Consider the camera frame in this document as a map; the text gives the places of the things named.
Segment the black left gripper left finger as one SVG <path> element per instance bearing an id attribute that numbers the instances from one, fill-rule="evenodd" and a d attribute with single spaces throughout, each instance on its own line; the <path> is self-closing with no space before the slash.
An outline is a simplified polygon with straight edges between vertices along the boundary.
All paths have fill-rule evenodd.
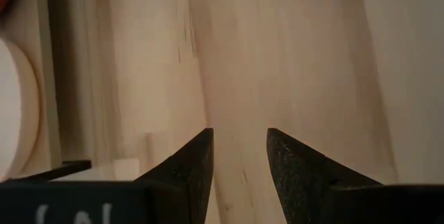
<path id="1" fill-rule="evenodd" d="M 214 130 L 205 128 L 136 181 L 150 186 L 155 223 L 205 223 L 214 170 Z"/>

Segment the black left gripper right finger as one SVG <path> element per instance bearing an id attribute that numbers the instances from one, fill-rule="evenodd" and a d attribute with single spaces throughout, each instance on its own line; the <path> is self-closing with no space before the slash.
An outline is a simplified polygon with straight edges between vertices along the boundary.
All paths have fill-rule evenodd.
<path id="1" fill-rule="evenodd" d="M 267 130 L 268 163 L 288 223 L 318 223 L 325 194 L 331 189 L 380 186 L 278 130 Z"/>

